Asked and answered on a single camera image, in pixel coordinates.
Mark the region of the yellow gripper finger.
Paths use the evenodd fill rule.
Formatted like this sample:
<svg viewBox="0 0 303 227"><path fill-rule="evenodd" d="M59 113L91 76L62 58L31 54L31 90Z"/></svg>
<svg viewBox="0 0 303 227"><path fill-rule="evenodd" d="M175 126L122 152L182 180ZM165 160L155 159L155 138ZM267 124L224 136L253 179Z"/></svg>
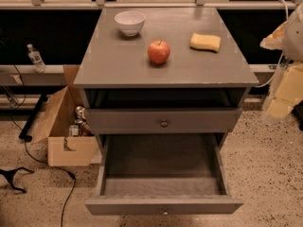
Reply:
<svg viewBox="0 0 303 227"><path fill-rule="evenodd" d="M286 25L286 22L282 23L266 38L263 38L259 45L264 49L281 50L283 46L284 30Z"/></svg>
<svg viewBox="0 0 303 227"><path fill-rule="evenodd" d="M266 120L283 120L303 100L303 63L274 73L269 95L264 101Z"/></svg>

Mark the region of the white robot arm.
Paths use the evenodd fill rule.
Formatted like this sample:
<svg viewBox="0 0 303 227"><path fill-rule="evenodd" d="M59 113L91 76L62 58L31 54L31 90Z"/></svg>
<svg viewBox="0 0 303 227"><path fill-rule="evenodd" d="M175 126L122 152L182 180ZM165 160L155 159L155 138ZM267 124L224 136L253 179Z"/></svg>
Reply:
<svg viewBox="0 0 303 227"><path fill-rule="evenodd" d="M303 4L264 38L260 46L280 50L285 59L274 72L262 107L267 122L280 121L303 101Z"/></svg>

